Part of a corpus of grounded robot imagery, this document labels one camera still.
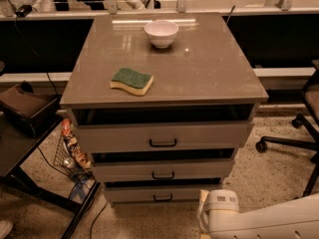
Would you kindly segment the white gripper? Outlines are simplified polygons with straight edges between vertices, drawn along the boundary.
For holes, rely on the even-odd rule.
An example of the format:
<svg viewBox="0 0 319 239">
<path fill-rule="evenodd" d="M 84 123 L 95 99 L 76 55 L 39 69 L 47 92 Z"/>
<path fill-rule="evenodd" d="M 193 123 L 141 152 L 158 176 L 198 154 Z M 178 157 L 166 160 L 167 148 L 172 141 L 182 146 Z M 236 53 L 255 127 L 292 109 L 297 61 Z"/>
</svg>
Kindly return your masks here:
<svg viewBox="0 0 319 239">
<path fill-rule="evenodd" d="M 238 197 L 234 191 L 200 191 L 197 209 L 200 239 L 238 239 L 232 224 L 238 215 Z"/>
</svg>

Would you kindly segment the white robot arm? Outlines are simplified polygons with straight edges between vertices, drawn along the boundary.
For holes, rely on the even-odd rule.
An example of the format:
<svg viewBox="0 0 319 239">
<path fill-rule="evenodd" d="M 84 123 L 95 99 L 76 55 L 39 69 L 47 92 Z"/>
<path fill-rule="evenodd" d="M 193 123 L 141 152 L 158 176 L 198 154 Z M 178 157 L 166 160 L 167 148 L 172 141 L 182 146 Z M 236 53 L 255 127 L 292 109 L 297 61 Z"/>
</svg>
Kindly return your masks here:
<svg viewBox="0 0 319 239">
<path fill-rule="evenodd" d="M 319 239 L 319 194 L 241 213 L 231 190 L 201 190 L 197 220 L 209 239 Z"/>
</svg>

